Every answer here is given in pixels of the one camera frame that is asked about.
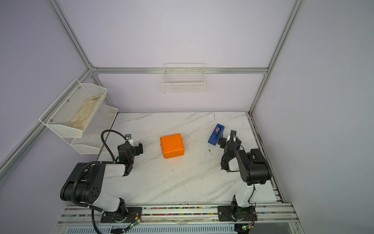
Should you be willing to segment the orange wrapping paper sheet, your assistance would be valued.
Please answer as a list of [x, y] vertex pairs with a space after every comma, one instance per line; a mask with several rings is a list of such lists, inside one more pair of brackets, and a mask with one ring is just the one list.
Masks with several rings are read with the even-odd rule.
[[181, 157], [185, 153], [181, 134], [161, 137], [160, 146], [165, 159]]

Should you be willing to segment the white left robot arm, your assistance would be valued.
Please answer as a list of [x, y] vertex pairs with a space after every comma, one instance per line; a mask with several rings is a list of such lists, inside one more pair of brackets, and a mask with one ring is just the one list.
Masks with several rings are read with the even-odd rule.
[[128, 176], [134, 158], [143, 154], [143, 144], [133, 146], [128, 142], [117, 147], [118, 159], [78, 163], [60, 191], [60, 199], [76, 206], [100, 212], [124, 215], [128, 212], [124, 199], [114, 197], [102, 188], [104, 179]]

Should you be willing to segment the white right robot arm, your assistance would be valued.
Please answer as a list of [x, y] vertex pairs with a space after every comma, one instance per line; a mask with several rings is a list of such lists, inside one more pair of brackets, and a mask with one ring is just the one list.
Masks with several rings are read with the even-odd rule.
[[239, 172], [245, 189], [233, 196], [233, 204], [237, 207], [253, 206], [253, 201], [261, 186], [272, 179], [273, 173], [268, 161], [259, 148], [245, 151], [242, 146], [230, 138], [218, 141], [224, 154], [221, 158], [221, 169], [226, 172]]

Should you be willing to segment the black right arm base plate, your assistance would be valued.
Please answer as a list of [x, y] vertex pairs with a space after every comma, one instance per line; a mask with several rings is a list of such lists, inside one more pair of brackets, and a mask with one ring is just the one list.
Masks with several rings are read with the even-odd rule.
[[231, 207], [231, 206], [218, 206], [219, 221], [257, 221], [257, 214], [255, 206], [249, 207]]

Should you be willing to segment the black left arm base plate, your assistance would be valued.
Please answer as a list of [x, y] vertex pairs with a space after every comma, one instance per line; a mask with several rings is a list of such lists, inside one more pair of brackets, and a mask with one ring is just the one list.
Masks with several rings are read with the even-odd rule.
[[101, 223], [133, 223], [140, 219], [142, 215], [142, 207], [126, 207], [124, 210], [116, 212], [104, 212]]

